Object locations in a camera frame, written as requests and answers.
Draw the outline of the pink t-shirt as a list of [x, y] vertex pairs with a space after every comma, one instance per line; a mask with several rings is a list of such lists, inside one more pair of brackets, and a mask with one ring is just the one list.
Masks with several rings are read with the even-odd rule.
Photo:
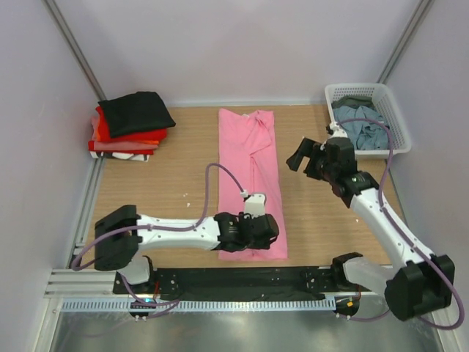
[[275, 117], [271, 111], [237, 114], [218, 112], [219, 163], [225, 166], [249, 193], [266, 195], [265, 210], [276, 220], [277, 240], [268, 250], [246, 249], [220, 252], [220, 260], [268, 261], [288, 258], [287, 234], [278, 175]]

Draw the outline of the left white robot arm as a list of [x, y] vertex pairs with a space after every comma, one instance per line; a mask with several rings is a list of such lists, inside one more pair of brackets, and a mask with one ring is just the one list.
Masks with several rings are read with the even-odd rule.
[[159, 219], [137, 213], [135, 205], [124, 205], [95, 223], [95, 269], [118, 271], [139, 293], [155, 284], [150, 260], [136, 258], [157, 248], [197, 248], [208, 251], [241, 252], [268, 250], [279, 235], [270, 214], [253, 216], [223, 212], [197, 224], [193, 219]]

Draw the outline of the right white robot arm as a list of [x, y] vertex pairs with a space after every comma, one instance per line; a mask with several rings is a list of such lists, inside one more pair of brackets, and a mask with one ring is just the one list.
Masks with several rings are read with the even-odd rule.
[[397, 216], [378, 182], [358, 169], [355, 151], [346, 137], [321, 144], [303, 139], [287, 166], [298, 170], [302, 160], [307, 177], [330, 184], [347, 208], [360, 216], [384, 248], [392, 266], [385, 268], [357, 252], [332, 260], [331, 284], [338, 290], [360, 285], [382, 296], [401, 321], [448, 307], [453, 293], [455, 265], [447, 255], [437, 256], [423, 245]]

